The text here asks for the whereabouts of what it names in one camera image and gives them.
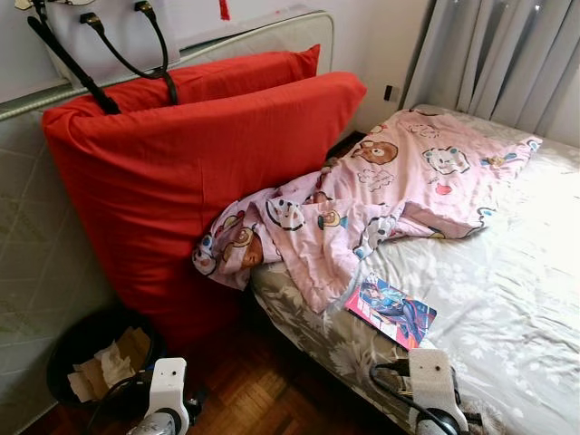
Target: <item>parquet floor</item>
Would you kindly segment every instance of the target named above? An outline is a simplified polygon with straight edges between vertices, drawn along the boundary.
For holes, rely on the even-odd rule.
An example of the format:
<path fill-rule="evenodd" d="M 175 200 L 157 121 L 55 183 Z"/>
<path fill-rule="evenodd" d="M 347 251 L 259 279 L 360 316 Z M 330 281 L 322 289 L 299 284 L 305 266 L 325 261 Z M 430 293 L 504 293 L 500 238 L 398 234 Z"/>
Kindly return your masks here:
<path fill-rule="evenodd" d="M 208 392 L 188 435 L 403 433 L 269 324 L 240 322 L 197 343 L 186 359 L 186 392 Z M 57 406 L 24 435 L 78 434 L 90 416 Z M 125 434 L 131 427 L 103 414 L 93 433 Z"/>

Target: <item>bed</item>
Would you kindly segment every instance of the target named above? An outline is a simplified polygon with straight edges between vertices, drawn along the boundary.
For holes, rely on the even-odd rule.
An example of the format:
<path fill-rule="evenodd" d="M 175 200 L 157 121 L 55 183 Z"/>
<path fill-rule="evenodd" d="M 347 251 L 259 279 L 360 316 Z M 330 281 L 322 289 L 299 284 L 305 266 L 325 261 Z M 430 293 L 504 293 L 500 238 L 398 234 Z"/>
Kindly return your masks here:
<path fill-rule="evenodd" d="M 527 133 L 448 112 L 498 140 Z M 274 326 L 364 399 L 411 432 L 408 408 L 378 392 L 372 364 L 406 352 L 343 310 L 365 271 L 439 314 L 422 346 L 446 351 L 468 406 L 488 433 L 572 434 L 579 429 L 578 149 L 545 140 L 494 225 L 465 240 L 398 239 L 368 257 L 341 300 L 311 311 L 283 263 L 253 270 L 252 287 Z"/>

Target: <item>trash bin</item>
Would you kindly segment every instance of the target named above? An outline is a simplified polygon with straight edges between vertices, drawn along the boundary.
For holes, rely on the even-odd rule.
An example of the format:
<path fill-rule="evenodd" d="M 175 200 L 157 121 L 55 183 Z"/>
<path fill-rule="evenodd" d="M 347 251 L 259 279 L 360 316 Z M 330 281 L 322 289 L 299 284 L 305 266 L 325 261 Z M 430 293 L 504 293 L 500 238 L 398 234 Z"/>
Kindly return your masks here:
<path fill-rule="evenodd" d="M 113 308 L 91 314 L 71 327 L 57 342 L 46 368 L 48 389 L 53 397 L 66 406 L 93 408 L 99 402 L 81 403 L 69 383 L 73 364 L 82 364 L 101 349 L 118 341 L 128 327 L 141 328 L 150 338 L 149 352 L 141 369 L 151 366 L 165 354 L 165 345 L 149 320 L 125 308 Z M 119 388 L 108 400 L 105 412 L 119 419 L 133 419 L 147 410 L 149 386 L 132 384 Z"/>

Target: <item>gray curtain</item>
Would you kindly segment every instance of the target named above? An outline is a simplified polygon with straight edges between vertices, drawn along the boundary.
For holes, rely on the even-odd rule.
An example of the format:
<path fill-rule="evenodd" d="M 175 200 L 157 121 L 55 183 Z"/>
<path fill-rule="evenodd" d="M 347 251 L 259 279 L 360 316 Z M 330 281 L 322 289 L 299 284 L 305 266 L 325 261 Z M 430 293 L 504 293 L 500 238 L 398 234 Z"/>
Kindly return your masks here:
<path fill-rule="evenodd" d="M 403 108 L 545 134 L 580 63 L 580 0 L 437 0 Z"/>

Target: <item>book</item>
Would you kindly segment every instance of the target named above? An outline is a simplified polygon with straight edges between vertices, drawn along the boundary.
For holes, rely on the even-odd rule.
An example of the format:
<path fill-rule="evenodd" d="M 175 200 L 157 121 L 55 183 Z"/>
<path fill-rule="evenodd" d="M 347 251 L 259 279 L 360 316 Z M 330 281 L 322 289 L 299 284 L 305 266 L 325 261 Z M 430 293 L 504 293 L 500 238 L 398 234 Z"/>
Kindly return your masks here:
<path fill-rule="evenodd" d="M 419 347 L 437 311 L 370 273 L 344 308 L 407 350 Z"/>

